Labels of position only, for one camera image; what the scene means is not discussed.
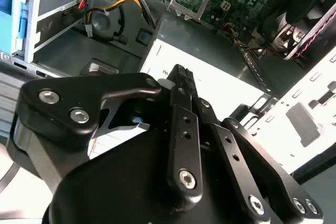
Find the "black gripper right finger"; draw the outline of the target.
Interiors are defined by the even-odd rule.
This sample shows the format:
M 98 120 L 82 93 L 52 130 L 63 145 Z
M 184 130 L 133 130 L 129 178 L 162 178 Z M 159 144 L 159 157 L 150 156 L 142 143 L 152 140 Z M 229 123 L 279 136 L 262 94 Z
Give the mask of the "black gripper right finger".
M 239 223 L 322 223 L 311 196 L 258 144 L 237 120 L 219 122 L 212 106 L 197 99 L 201 135 L 233 193 Z

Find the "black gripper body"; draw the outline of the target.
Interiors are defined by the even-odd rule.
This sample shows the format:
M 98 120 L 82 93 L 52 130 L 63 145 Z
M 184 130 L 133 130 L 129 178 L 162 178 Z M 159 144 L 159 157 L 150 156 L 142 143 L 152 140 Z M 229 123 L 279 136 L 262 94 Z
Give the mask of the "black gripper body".
M 166 179 L 168 142 L 145 132 L 71 171 L 59 184 L 44 223 L 243 223 L 223 165 L 201 146 L 203 197 L 187 211 Z

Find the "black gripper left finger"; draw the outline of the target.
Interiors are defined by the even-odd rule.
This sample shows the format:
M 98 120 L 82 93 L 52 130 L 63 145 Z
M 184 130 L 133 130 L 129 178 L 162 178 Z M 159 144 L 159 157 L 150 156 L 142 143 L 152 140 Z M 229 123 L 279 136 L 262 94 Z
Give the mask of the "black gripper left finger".
M 93 138 L 139 117 L 149 125 L 144 133 L 159 130 L 165 135 L 166 179 L 177 204 L 198 203 L 203 185 L 193 73 L 176 65 L 166 82 L 172 86 L 146 73 L 129 73 L 25 83 L 10 132 L 18 152 L 15 161 L 32 164 L 55 194 L 71 171 L 90 161 L 87 151 Z

